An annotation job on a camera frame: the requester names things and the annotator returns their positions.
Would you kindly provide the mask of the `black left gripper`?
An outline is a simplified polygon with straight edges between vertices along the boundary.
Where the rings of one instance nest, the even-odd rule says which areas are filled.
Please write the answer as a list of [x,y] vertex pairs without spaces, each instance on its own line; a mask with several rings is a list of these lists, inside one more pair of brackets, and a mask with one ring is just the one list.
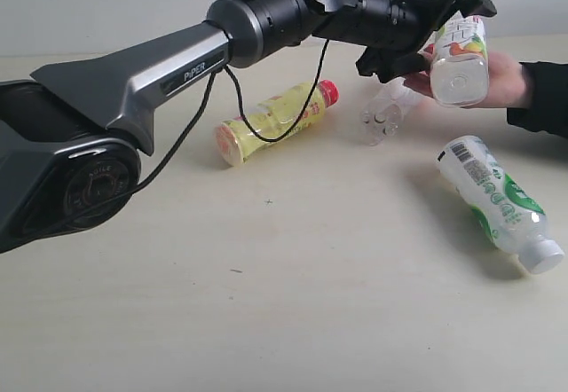
[[430,33],[437,17],[445,24],[457,12],[463,18],[497,14],[492,0],[310,0],[310,9],[322,17],[312,34],[367,47],[356,68],[380,83],[430,70],[422,54],[408,51]]

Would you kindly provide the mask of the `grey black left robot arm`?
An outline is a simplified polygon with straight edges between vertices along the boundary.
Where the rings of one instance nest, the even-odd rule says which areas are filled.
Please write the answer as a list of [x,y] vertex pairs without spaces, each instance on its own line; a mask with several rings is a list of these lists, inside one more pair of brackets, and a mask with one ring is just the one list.
[[491,0],[216,0],[203,22],[105,56],[49,64],[1,85],[1,249],[93,229],[149,184],[155,110],[314,36],[360,45],[356,67],[387,82],[420,72],[452,16]]

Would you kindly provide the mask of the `black jacket sleeve forearm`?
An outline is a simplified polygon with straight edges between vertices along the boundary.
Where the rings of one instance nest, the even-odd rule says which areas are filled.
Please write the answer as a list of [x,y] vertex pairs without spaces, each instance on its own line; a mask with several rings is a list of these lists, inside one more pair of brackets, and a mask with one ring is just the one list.
[[508,107],[509,125],[567,138],[567,64],[522,62],[528,93],[523,107]]

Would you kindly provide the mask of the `person's open bare hand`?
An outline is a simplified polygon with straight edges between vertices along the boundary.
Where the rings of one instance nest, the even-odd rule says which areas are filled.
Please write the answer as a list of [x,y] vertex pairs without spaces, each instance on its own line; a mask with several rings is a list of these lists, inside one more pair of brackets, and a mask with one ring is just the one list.
[[[488,55],[489,89],[485,99],[466,108],[527,109],[533,95],[532,79],[525,68],[508,54],[490,51]],[[430,72],[407,74],[404,86],[425,97],[434,98]]]

